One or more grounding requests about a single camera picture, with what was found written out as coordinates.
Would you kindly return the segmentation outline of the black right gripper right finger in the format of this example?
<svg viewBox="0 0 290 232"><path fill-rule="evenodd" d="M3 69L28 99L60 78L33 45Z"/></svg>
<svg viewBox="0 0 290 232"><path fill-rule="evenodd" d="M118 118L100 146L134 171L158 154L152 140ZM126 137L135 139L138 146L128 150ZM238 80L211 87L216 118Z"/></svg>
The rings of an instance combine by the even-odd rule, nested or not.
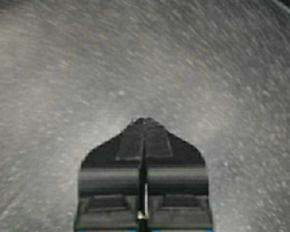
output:
<svg viewBox="0 0 290 232"><path fill-rule="evenodd" d="M145 119L147 226L151 232L211 232L209 178L201 152Z"/></svg>

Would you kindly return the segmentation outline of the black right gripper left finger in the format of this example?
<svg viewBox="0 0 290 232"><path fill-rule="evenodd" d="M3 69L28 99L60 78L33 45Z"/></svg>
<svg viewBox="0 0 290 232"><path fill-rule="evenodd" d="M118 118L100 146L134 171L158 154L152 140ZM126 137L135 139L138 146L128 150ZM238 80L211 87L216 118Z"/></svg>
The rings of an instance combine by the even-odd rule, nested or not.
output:
<svg viewBox="0 0 290 232"><path fill-rule="evenodd" d="M74 231L137 231L144 125L144 118L131 122L82 161Z"/></svg>

